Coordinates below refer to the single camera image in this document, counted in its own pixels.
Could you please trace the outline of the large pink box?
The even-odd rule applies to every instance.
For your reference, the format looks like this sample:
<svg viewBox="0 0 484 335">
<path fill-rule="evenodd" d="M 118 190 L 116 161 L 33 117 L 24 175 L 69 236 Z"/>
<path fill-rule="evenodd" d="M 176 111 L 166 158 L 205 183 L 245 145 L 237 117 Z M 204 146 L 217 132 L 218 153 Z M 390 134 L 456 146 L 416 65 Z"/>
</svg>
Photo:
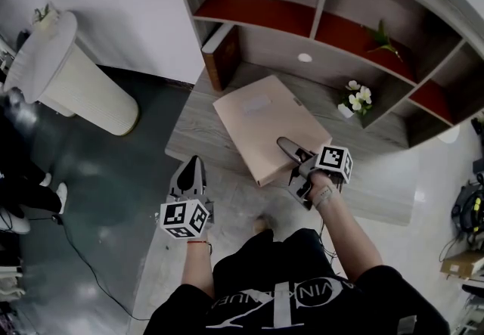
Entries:
<svg viewBox="0 0 484 335">
<path fill-rule="evenodd" d="M 332 142 L 330 133 L 275 75 L 224 95 L 213 106 L 260 187 L 294 167 L 278 138 L 312 152 Z"/>
</svg>

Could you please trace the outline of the brown hardcover book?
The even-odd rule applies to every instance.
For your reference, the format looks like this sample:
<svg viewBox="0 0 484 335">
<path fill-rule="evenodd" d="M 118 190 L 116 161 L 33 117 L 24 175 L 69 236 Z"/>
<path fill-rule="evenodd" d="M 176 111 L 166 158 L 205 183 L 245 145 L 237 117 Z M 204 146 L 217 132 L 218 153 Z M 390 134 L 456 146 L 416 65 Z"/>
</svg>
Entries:
<svg viewBox="0 0 484 335">
<path fill-rule="evenodd" d="M 241 62 L 238 26 L 223 23 L 205 42 L 201 54 L 213 89 L 222 92 Z"/>
</svg>

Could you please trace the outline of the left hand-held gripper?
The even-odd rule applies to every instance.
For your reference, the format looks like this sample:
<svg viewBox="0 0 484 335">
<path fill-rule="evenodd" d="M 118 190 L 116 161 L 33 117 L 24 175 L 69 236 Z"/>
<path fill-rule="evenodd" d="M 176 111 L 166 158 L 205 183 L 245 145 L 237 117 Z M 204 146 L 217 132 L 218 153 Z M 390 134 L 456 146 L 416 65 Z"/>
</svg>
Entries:
<svg viewBox="0 0 484 335">
<path fill-rule="evenodd" d="M 169 183 L 166 202 L 160 205 L 160 227 L 175 239 L 202 237 L 214 223 L 214 202 L 205 194 L 206 170 L 198 156 L 182 163 Z"/>
</svg>

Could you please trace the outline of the white potted flowers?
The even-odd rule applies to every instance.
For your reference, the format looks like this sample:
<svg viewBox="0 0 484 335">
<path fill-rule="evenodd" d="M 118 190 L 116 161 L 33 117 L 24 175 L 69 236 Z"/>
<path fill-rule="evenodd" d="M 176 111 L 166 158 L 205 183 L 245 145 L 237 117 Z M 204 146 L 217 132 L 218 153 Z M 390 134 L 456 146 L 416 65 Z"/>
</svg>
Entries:
<svg viewBox="0 0 484 335">
<path fill-rule="evenodd" d="M 337 106 L 338 111 L 347 119 L 355 114 L 365 116 L 372 107 L 371 90 L 356 80 L 351 80 L 345 85 Z"/>
</svg>

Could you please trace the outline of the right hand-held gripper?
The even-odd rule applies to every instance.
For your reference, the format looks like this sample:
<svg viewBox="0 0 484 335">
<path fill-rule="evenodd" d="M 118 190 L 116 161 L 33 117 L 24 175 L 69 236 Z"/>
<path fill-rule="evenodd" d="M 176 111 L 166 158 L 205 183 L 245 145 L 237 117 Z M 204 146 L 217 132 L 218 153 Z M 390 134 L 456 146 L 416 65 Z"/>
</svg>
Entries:
<svg viewBox="0 0 484 335">
<path fill-rule="evenodd" d="M 312 208 L 308 199 L 312 183 L 309 176 L 312 172 L 321 170 L 328 175 L 336 187 L 341 191 L 348 184 L 352 174 L 353 161 L 349 150 L 345 147 L 323 146 L 316 154 L 286 137 L 279 137 L 277 145 L 296 163 L 289 182 L 289 192 L 307 210 Z"/>
</svg>

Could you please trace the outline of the white ribbed pedestal table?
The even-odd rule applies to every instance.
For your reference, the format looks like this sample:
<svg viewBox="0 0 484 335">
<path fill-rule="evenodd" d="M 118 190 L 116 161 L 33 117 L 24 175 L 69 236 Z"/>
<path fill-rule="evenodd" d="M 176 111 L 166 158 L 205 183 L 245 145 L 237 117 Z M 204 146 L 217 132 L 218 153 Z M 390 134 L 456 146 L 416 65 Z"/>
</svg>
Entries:
<svg viewBox="0 0 484 335">
<path fill-rule="evenodd" d="M 17 88 L 26 103 L 37 101 L 63 116 L 80 116 L 115 136 L 130 133 L 139 118 L 136 100 L 76 44 L 78 23 L 70 11 L 34 29 L 18 51 L 4 90 Z"/>
</svg>

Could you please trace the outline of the black yellow vacuum cleaner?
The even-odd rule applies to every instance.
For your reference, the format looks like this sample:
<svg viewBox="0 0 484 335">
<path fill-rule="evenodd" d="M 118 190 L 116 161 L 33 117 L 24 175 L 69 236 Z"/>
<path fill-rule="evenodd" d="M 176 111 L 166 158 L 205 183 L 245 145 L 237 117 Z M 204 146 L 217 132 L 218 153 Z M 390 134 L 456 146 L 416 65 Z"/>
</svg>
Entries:
<svg viewBox="0 0 484 335">
<path fill-rule="evenodd" d="M 467 234 L 484 231 L 484 187 L 467 185 L 461 191 L 451 210 L 451 220 L 455 227 Z"/>
</svg>

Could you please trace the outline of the wooden shelf unit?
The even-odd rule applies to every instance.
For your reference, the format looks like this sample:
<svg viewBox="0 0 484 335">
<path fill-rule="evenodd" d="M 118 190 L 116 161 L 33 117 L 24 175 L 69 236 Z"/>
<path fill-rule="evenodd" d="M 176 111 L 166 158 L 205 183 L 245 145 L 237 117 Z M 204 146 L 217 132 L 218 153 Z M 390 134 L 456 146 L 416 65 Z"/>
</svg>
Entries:
<svg viewBox="0 0 484 335">
<path fill-rule="evenodd" d="M 356 80 L 371 90 L 373 107 L 351 118 L 368 128 L 398 116 L 408 147 L 484 112 L 484 15 L 469 0 L 184 3 L 200 49 L 223 23 L 238 26 L 241 62 L 228 86 L 284 73 L 336 89 L 337 108 Z M 368 52 L 377 44 L 365 27 L 376 29 L 380 19 L 403 62 L 389 51 Z M 312 62 L 300 62 L 301 53 Z"/>
</svg>

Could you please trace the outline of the white round side table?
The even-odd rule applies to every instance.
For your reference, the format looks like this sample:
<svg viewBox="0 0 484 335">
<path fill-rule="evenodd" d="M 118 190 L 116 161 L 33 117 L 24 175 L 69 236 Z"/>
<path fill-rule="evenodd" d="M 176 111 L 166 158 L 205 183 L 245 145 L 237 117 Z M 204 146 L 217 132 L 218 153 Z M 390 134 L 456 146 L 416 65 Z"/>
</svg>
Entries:
<svg viewBox="0 0 484 335">
<path fill-rule="evenodd" d="M 460 126 L 456 125 L 438 136 L 438 139 L 446 144 L 453 144 L 457 141 L 460 134 Z"/>
</svg>

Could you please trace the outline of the person's left forearm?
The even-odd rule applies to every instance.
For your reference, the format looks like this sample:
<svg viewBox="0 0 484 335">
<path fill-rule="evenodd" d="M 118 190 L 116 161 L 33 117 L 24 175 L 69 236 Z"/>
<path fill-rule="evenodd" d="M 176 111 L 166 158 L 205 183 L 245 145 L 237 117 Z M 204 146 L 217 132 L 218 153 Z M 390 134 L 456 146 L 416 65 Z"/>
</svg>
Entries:
<svg viewBox="0 0 484 335">
<path fill-rule="evenodd" d="M 187 242 L 181 283 L 194 286 L 204 291 L 207 295 L 213 295 L 211 246 L 207 239 L 200 238 Z"/>
</svg>

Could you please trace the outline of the green artificial leaf sprig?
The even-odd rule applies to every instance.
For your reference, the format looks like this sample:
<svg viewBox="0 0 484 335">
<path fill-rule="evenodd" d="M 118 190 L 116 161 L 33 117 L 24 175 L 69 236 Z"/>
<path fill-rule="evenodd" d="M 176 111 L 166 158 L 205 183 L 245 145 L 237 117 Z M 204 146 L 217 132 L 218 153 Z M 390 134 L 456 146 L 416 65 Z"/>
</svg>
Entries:
<svg viewBox="0 0 484 335">
<path fill-rule="evenodd" d="M 379 50 L 385 50 L 393 53 L 401 62 L 403 59 L 399 53 L 399 50 L 392 44 L 389 34 L 386 31 L 383 19 L 379 20 L 376 29 L 371 29 L 370 27 L 365 27 L 367 34 L 372 38 L 372 40 L 377 44 L 377 47 L 368 50 L 368 52 L 375 52 Z"/>
</svg>

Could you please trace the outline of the person's black printed t-shirt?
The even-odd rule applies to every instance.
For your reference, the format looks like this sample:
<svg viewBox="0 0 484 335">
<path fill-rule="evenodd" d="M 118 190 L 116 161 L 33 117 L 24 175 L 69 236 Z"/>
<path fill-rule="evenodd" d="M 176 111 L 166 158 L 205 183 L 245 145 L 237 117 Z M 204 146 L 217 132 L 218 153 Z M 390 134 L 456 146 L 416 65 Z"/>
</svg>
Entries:
<svg viewBox="0 0 484 335">
<path fill-rule="evenodd" d="M 144 335 L 450 335 L 448 322 L 394 268 L 337 275 L 315 230 L 268 230 L 213 270 L 214 296 L 179 286 Z"/>
</svg>

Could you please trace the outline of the small potted plant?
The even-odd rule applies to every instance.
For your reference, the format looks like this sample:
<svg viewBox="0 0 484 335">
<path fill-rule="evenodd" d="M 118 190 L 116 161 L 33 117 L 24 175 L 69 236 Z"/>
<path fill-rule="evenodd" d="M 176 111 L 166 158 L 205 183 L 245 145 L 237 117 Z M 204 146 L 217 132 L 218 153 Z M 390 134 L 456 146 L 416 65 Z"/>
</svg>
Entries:
<svg viewBox="0 0 484 335">
<path fill-rule="evenodd" d="M 50 23 L 58 19 L 59 13 L 57 9 L 48 3 L 42 8 L 35 8 L 33 13 L 33 28 L 42 29 L 47 27 Z"/>
</svg>

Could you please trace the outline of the person's right forearm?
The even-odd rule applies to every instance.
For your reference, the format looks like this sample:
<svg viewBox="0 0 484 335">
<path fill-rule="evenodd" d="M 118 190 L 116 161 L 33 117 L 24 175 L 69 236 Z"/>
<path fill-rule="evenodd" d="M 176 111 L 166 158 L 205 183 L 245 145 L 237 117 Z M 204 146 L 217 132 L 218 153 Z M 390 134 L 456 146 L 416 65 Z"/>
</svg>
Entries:
<svg viewBox="0 0 484 335">
<path fill-rule="evenodd" d="M 349 280 L 356 281 L 366 271 L 383 265 L 379 251 L 357 223 L 339 191 L 315 205 Z"/>
</svg>

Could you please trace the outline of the grey wooden desk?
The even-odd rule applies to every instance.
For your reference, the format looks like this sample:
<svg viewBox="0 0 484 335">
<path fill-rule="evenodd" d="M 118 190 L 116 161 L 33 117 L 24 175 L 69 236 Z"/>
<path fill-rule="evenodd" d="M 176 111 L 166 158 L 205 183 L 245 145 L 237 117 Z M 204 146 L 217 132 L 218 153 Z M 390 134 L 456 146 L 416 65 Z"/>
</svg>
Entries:
<svg viewBox="0 0 484 335">
<path fill-rule="evenodd" d="M 334 144 L 349 149 L 355 166 L 343 196 L 353 213 L 408 225 L 418 163 L 417 154 L 408 148 L 403 120 L 389 113 L 363 128 L 359 118 L 345 119 L 337 110 L 336 89 L 284 73 L 278 77 L 329 131 Z M 207 169 L 208 193 L 217 201 L 245 206 L 261 206 L 271 200 L 295 203 L 287 191 L 287 175 L 263 188 L 254 182 L 216 114 L 213 104 L 221 96 L 202 72 L 175 124 L 166 154 L 178 160 L 200 156 Z"/>
</svg>

